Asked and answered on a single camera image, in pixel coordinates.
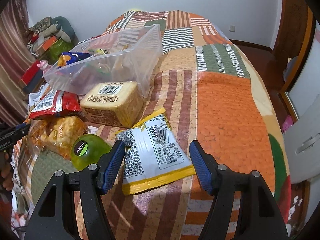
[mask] white snack bag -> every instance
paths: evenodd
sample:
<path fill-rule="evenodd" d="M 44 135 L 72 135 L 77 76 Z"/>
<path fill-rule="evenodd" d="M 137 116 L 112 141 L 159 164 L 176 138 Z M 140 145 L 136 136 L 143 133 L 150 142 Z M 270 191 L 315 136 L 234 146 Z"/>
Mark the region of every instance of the white snack bag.
<path fill-rule="evenodd" d="M 177 143 L 164 112 L 165 109 L 161 108 L 131 129 L 117 134 L 117 138 L 130 147 L 124 158 L 124 195 L 196 174 L 191 161 Z"/>

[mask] green fabric patch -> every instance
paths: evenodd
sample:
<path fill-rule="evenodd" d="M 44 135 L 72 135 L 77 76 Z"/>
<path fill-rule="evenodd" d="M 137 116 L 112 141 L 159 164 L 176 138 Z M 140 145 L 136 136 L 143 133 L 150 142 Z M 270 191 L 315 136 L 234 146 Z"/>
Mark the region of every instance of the green fabric patch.
<path fill-rule="evenodd" d="M 41 152 L 31 175 L 31 195 L 34 205 L 38 202 L 45 186 L 57 170 L 64 170 L 65 173 L 77 171 L 71 161 L 64 160 L 60 155 L 49 150 Z"/>
<path fill-rule="evenodd" d="M 211 71 L 250 78 L 236 47 L 229 44 L 209 44 L 196 47 L 199 71 Z"/>
<path fill-rule="evenodd" d="M 166 26 L 167 21 L 163 19 L 159 20 L 154 20 L 154 21 L 147 21 L 144 26 L 151 26 L 153 24 L 159 24 L 160 25 L 160 30 L 165 31 L 165 26 Z"/>
<path fill-rule="evenodd" d="M 287 170 L 284 163 L 283 152 L 281 149 L 280 144 L 278 143 L 277 139 L 271 135 L 269 135 L 269 141 L 271 145 L 273 163 L 275 166 L 275 175 L 276 175 L 276 185 L 275 185 L 275 199 L 279 201 L 281 188 L 287 178 Z"/>

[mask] barcode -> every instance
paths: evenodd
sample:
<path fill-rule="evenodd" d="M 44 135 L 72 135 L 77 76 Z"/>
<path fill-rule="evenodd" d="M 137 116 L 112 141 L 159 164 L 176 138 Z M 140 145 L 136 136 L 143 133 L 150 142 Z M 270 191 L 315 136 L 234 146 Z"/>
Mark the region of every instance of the barcode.
<path fill-rule="evenodd" d="M 37 110 L 43 109 L 43 108 L 45 108 L 45 107 L 51 106 L 52 103 L 53 103 L 53 101 L 40 103 L 40 104 L 37 105 L 36 109 L 37 109 Z"/>
<path fill-rule="evenodd" d="M 165 142 L 167 141 L 167 138 L 166 138 L 167 129 L 166 128 L 154 126 L 154 127 L 148 128 L 148 129 L 149 129 L 150 134 L 153 138 L 157 138 L 157 139 L 165 141 Z"/>
<path fill-rule="evenodd" d="M 110 94 L 110 95 L 116 95 L 117 93 L 119 93 L 119 91 L 121 90 L 122 85 L 108 85 L 103 87 L 100 91 L 99 94 Z"/>
<path fill-rule="evenodd" d="M 52 90 L 50 93 L 48 93 L 44 98 L 48 98 L 48 97 L 54 97 L 56 95 L 56 90 Z"/>

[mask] stuffed toy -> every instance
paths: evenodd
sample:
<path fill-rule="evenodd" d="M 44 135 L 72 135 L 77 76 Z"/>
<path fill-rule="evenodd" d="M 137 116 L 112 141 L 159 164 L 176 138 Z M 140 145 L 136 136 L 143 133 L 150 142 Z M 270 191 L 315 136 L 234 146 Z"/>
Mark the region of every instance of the stuffed toy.
<path fill-rule="evenodd" d="M 50 37 L 52 34 L 56 34 L 59 30 L 61 30 L 60 24 L 52 24 L 50 27 L 46 28 L 43 32 L 38 34 L 37 41 L 33 42 L 31 45 L 30 51 L 31 53 L 36 53 L 39 47 L 47 40 L 46 38 Z"/>
<path fill-rule="evenodd" d="M 42 74 L 44 75 L 49 70 L 49 68 L 51 68 L 51 65 L 49 65 L 48 61 L 41 60 L 40 64 L 37 64 L 37 67 L 42 70 Z"/>
<path fill-rule="evenodd" d="M 71 43 L 75 38 L 75 31 L 70 22 L 65 17 L 52 18 L 53 23 L 60 24 L 61 29 L 55 34 L 58 38 L 62 38 L 65 42 Z"/>

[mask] blue snack bag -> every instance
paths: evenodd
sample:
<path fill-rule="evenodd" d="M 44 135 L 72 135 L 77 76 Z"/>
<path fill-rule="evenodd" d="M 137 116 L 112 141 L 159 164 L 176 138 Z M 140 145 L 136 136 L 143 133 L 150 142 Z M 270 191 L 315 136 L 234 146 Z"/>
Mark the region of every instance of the blue snack bag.
<path fill-rule="evenodd" d="M 90 57 L 89 53 L 82 53 L 82 52 L 62 52 L 58 64 L 57 69 L 65 67 L 66 65 L 75 63 L 80 60 L 84 60 L 85 58 Z"/>

